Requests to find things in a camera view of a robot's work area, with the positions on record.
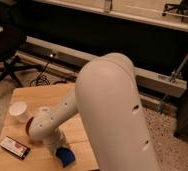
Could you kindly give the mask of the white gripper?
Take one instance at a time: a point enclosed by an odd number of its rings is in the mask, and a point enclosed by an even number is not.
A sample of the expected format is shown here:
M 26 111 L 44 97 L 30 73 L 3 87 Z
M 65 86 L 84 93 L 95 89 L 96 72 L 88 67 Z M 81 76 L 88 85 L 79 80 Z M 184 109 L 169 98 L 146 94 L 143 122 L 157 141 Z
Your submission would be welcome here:
M 43 140 L 43 144 L 51 155 L 55 155 L 59 148 L 67 145 L 67 139 L 62 130 L 56 129 L 51 135 Z

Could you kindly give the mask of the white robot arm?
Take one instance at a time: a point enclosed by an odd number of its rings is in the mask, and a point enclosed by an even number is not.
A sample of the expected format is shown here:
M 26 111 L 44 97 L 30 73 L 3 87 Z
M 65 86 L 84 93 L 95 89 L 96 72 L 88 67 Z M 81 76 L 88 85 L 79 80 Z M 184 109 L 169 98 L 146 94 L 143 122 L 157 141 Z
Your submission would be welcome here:
M 55 152 L 55 130 L 79 114 L 100 171 L 159 171 L 140 100 L 133 62 L 120 53 L 97 57 L 80 70 L 57 107 L 38 111 L 26 128 Z

